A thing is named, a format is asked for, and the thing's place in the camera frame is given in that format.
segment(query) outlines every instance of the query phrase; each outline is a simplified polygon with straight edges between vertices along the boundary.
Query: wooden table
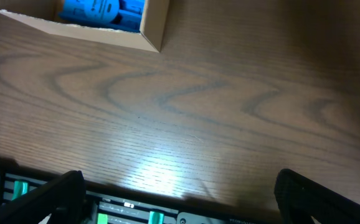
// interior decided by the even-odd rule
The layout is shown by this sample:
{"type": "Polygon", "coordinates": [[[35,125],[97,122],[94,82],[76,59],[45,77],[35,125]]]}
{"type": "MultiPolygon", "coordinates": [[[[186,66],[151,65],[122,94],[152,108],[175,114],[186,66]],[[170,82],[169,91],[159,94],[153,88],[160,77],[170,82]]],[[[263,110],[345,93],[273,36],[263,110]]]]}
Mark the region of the wooden table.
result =
{"type": "Polygon", "coordinates": [[[173,0],[161,54],[0,15],[0,156],[263,219],[286,167],[360,203],[360,1],[330,2],[173,0]]]}

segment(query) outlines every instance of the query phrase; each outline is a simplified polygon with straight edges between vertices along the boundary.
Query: wood grain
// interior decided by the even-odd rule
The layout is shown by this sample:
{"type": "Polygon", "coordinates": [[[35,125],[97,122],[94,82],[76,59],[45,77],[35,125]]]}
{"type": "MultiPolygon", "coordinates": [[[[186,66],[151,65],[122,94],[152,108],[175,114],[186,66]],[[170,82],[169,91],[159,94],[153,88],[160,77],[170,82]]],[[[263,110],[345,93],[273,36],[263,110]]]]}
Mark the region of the wood grain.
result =
{"type": "Polygon", "coordinates": [[[303,2],[172,1],[161,54],[0,15],[0,156],[245,211],[287,167],[360,203],[360,1],[303,2]]]}

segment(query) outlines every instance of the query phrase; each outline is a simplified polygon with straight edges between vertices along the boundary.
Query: blue object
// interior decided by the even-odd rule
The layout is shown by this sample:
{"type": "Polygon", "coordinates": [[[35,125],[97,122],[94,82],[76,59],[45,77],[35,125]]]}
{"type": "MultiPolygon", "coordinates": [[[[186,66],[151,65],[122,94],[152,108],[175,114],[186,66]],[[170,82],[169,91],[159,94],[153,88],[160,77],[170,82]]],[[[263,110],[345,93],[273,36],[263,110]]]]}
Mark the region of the blue object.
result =
{"type": "Polygon", "coordinates": [[[144,0],[66,0],[59,16],[83,26],[140,32],[144,0]]]}

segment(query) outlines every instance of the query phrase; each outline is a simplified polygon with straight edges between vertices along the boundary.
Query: green clip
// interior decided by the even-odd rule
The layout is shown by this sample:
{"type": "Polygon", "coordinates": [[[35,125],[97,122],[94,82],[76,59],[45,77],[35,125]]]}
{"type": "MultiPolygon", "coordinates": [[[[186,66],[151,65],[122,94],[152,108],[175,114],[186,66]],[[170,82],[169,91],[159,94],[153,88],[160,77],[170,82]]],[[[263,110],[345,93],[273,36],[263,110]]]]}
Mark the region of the green clip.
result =
{"type": "Polygon", "coordinates": [[[108,215],[99,213],[97,224],[108,224],[108,215]]]}
{"type": "Polygon", "coordinates": [[[163,218],[165,216],[161,212],[150,212],[148,224],[163,224],[163,218]]]}
{"type": "Polygon", "coordinates": [[[17,180],[14,182],[14,194],[12,195],[12,199],[19,198],[21,195],[28,193],[29,185],[27,182],[17,180]]]}

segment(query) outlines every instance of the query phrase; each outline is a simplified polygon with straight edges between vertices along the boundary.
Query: cardboard box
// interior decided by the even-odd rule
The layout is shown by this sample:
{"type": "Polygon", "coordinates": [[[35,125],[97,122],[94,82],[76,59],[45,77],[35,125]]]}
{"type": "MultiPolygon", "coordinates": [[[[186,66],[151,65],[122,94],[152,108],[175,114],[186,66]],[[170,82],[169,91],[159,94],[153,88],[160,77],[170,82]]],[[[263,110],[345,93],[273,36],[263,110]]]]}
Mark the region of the cardboard box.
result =
{"type": "Polygon", "coordinates": [[[0,14],[48,34],[159,52],[169,0],[145,0],[140,33],[65,24],[59,20],[61,0],[0,0],[0,14]]]}

